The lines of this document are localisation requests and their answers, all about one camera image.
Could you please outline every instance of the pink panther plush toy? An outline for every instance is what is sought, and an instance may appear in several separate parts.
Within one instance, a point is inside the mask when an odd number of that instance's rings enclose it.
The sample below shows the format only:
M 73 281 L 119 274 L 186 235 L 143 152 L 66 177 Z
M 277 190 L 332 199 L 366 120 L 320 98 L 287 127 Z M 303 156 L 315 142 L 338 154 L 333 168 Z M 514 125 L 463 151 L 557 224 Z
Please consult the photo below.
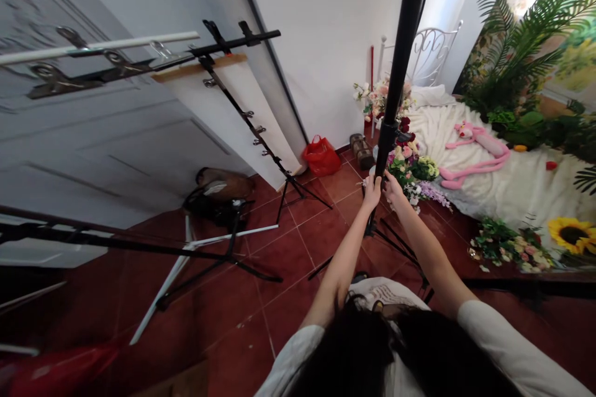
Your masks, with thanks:
M 439 173 L 444 178 L 441 186 L 447 189 L 461 189 L 464 180 L 470 174 L 498 171 L 511 155 L 509 148 L 499 140 L 488 135 L 484 127 L 475 127 L 472 123 L 463 121 L 461 125 L 455 125 L 455 130 L 459 133 L 460 138 L 466 140 L 458 143 L 447 143 L 445 144 L 446 149 L 455 149 L 457 146 L 476 142 L 490 152 L 495 159 L 477 163 L 459 172 L 451 172 L 449 169 L 440 167 Z

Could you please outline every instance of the yellow sunflower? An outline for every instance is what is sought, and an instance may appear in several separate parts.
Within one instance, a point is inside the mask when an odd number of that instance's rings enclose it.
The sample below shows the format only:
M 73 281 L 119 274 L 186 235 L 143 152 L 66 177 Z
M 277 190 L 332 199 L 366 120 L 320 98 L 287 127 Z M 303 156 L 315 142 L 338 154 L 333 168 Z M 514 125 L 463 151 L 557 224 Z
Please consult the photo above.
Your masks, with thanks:
M 590 222 L 559 217 L 548 223 L 548 229 L 558 245 L 568 249 L 571 254 L 583 254 L 586 248 L 596 254 L 596 228 Z

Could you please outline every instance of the person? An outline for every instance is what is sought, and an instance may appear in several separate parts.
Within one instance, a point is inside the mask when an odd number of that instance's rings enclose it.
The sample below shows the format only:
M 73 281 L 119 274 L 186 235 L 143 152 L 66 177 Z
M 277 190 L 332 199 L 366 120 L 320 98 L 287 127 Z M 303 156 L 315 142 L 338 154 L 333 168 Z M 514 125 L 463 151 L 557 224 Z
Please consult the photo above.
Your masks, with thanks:
M 386 197 L 444 314 L 387 278 L 354 280 L 381 178 L 257 396 L 590 396 L 459 278 L 391 174 Z

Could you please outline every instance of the hand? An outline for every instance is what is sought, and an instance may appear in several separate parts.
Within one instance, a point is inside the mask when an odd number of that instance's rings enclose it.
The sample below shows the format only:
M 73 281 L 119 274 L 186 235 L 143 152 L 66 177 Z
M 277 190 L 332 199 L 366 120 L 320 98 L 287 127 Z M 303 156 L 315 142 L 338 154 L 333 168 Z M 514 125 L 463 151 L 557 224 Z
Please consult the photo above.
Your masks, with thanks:
M 381 198 L 381 180 L 381 177 L 377 177 L 375 180 L 373 174 L 366 178 L 366 190 L 362 207 L 369 212 L 373 212 Z
M 385 176 L 387 177 L 387 182 L 385 183 L 385 196 L 389 199 L 391 203 L 397 200 L 404 194 L 402 190 L 402 186 L 399 184 L 397 179 L 389 173 L 387 169 L 385 169 Z

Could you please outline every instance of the white sleeve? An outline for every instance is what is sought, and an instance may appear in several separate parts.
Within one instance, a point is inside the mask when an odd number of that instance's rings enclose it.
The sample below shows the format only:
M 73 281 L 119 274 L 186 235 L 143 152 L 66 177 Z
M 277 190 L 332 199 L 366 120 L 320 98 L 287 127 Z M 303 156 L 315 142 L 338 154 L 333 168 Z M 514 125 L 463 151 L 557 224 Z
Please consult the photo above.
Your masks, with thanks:
M 288 389 L 287 385 L 300 365 L 318 346 L 324 333 L 321 326 L 306 326 L 292 335 L 275 359 L 271 372 L 255 397 L 281 396 L 281 392 Z
M 523 394 L 532 397 L 593 396 L 491 306 L 481 301 L 463 303 L 458 311 L 458 323 Z

